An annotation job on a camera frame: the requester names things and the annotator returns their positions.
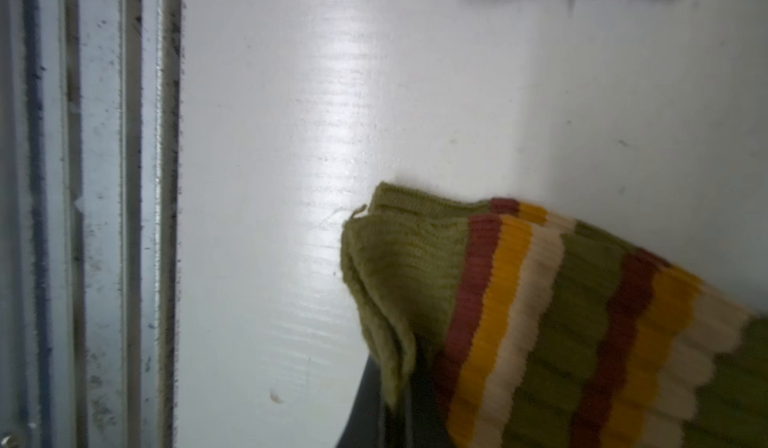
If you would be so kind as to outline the green striped sock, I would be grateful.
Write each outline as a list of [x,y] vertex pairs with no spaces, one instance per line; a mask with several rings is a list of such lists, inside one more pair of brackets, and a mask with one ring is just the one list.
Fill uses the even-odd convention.
[[340,261],[391,446],[763,447],[767,316],[589,223],[382,183]]

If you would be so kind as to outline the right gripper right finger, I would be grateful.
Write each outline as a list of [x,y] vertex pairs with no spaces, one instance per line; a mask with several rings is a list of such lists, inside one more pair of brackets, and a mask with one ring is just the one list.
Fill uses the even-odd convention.
[[416,364],[404,392],[404,443],[407,448],[451,448],[435,390],[430,378],[428,360],[417,345]]

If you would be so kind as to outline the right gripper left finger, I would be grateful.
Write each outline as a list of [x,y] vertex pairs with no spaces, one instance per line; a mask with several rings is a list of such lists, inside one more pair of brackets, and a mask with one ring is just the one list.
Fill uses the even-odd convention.
[[380,369],[369,356],[346,426],[337,448],[379,448],[384,446],[384,399]]

